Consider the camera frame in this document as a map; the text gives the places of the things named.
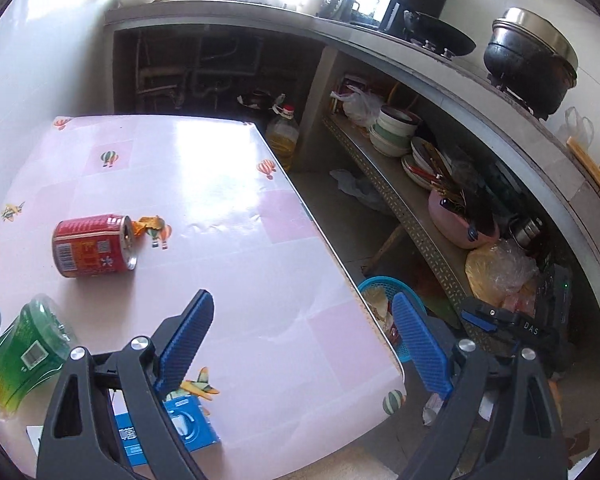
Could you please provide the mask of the concrete kitchen counter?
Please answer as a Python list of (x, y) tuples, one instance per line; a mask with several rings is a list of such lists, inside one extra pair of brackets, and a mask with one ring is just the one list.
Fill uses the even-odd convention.
[(173, 0), (112, 9), (113, 30), (226, 25), (324, 42), (390, 75), (442, 108), (506, 162), (536, 194), (576, 255), (600, 306), (600, 188), (586, 167), (530, 113), (457, 62), (381, 32), (306, 14), (222, 0)]

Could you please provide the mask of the yellow cooking oil bottle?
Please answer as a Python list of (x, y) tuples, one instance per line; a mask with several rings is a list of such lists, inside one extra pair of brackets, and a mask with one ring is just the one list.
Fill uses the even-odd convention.
[(265, 130), (265, 140), (283, 167), (288, 172), (294, 160), (300, 136), (298, 122), (294, 119), (294, 106), (284, 104)]

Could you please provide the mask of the pink basin with utensils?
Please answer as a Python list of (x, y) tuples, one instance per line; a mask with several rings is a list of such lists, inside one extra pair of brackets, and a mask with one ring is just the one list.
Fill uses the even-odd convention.
[(475, 249), (493, 244), (500, 239), (500, 229), (494, 224), (492, 235), (479, 232), (476, 240), (469, 239), (469, 223), (458, 214), (441, 205), (442, 197), (437, 191), (431, 191), (428, 197), (428, 212), (438, 231), (453, 245), (462, 249)]

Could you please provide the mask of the blue toothpaste box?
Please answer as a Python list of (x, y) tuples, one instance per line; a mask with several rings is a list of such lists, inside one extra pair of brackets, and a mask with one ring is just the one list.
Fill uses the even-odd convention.
[[(132, 466), (145, 465), (147, 460), (140, 440), (137, 439), (131, 416), (126, 409), (123, 393), (110, 390), (110, 399), (119, 436), (130, 464)], [(220, 442), (209, 422), (207, 412), (193, 394), (185, 390), (176, 390), (166, 397), (163, 405), (189, 452), (198, 451)]]

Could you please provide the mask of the wooden cutting board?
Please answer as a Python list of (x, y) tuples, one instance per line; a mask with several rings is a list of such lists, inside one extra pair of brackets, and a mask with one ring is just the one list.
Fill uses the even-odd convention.
[(579, 142), (570, 136), (567, 140), (567, 148), (578, 162), (585, 168), (588, 175), (593, 179), (598, 189), (600, 190), (600, 168), (595, 165), (591, 156), (582, 148)]

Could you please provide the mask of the black wok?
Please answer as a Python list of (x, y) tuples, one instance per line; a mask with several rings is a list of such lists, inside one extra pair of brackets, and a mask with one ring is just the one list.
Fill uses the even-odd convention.
[(475, 41), (464, 32), (428, 14), (405, 10), (403, 19), (407, 40), (449, 60), (471, 54), (476, 48)]

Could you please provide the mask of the stack of white bowls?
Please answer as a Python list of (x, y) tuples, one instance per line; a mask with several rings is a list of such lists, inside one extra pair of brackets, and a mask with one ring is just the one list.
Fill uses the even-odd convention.
[(370, 143), (380, 154), (400, 158), (411, 153), (412, 137), (421, 123), (422, 120), (408, 110), (383, 105), (370, 129)]

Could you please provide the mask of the green plastic bottle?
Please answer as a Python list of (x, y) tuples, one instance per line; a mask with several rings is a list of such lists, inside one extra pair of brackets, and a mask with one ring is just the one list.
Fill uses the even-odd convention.
[(23, 399), (60, 372), (78, 338), (57, 315), (58, 305), (34, 296), (0, 336), (0, 419), (14, 416)]

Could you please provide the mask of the yellow bag on shelf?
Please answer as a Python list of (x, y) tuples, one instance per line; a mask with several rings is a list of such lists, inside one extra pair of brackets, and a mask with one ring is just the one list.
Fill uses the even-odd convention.
[(512, 240), (499, 240), (470, 252), (465, 273), (478, 299), (510, 312), (534, 313), (539, 268)]

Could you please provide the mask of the stack of plates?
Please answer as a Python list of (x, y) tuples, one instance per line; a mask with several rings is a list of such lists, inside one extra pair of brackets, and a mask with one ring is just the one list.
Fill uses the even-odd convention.
[(407, 177), (427, 191), (436, 185), (454, 186), (450, 180), (451, 167), (442, 153), (419, 136), (411, 138), (411, 151), (401, 158), (401, 166)]

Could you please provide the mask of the blue plastic trash basket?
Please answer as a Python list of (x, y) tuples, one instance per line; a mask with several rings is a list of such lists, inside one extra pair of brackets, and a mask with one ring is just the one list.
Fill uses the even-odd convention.
[(417, 296), (411, 287), (388, 276), (374, 276), (366, 278), (358, 285), (358, 291), (361, 293), (366, 304), (373, 313), (373, 316), (379, 324), (382, 332), (388, 338), (388, 341), (396, 350), (396, 355), (401, 363), (407, 363), (411, 359), (406, 345), (402, 341), (392, 315), (392, 300), (397, 294), (404, 294), (411, 301), (414, 307), (418, 307), (422, 313), (426, 309), (422, 300)]

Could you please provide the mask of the red drink can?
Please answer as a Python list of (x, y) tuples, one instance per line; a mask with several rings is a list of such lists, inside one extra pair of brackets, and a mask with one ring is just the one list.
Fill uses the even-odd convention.
[(52, 253), (64, 278), (83, 278), (135, 270), (132, 221), (121, 214), (62, 220), (54, 229)]

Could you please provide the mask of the black pot with steel lid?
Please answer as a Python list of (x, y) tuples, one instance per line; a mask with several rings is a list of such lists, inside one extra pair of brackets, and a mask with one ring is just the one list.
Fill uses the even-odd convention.
[(494, 87), (545, 120), (577, 85), (579, 60), (567, 38), (541, 15), (512, 6), (492, 22), (483, 63)]

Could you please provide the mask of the white plastic bag on shelf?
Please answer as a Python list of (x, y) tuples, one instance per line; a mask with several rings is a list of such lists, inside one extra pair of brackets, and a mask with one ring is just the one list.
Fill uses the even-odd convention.
[(330, 96), (342, 104), (343, 113), (355, 125), (362, 128), (372, 128), (379, 116), (384, 101), (372, 92), (347, 85), (347, 92), (330, 92)]

